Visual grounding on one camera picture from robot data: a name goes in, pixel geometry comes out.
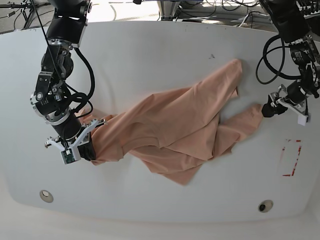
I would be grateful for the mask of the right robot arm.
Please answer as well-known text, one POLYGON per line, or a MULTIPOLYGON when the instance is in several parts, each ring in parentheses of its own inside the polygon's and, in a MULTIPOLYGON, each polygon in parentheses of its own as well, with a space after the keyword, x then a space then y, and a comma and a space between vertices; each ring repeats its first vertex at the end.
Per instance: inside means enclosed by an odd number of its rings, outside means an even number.
POLYGON ((50 4, 54 6, 53 18, 48 29, 43 31, 47 49, 30 104, 57 132, 56 138, 47 139, 45 147, 58 148, 66 165, 81 159, 90 162, 96 159, 92 131, 106 123, 97 119, 82 123, 76 115, 91 104, 96 86, 94 71, 79 49, 92 2, 51 0, 50 4), (71 51, 75 51, 89 71, 88 93, 79 92, 66 82, 74 69, 71 51))

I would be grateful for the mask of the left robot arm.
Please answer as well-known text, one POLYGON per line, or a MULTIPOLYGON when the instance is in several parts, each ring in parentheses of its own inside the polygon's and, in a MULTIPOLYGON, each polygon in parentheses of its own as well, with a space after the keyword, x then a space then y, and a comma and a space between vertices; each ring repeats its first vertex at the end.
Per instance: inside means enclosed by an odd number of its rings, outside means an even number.
POLYGON ((268 95, 267 103, 262 107, 262 115, 271 118, 281 115, 288 109, 303 118, 309 118, 308 97, 319 98, 320 93, 320 53, 311 36, 311 28, 301 13, 295 0, 261 0, 260 5, 268 13, 278 34, 271 37, 264 45, 260 63, 274 74, 269 81, 260 81, 268 85, 278 77, 291 80, 285 87, 281 85, 277 91, 268 95), (279 49, 284 53, 289 49, 294 64, 298 67, 298 75, 287 75, 282 72, 285 57, 281 58, 279 69, 275 69, 268 61, 267 55, 272 52, 269 46, 276 40, 281 41, 279 49))

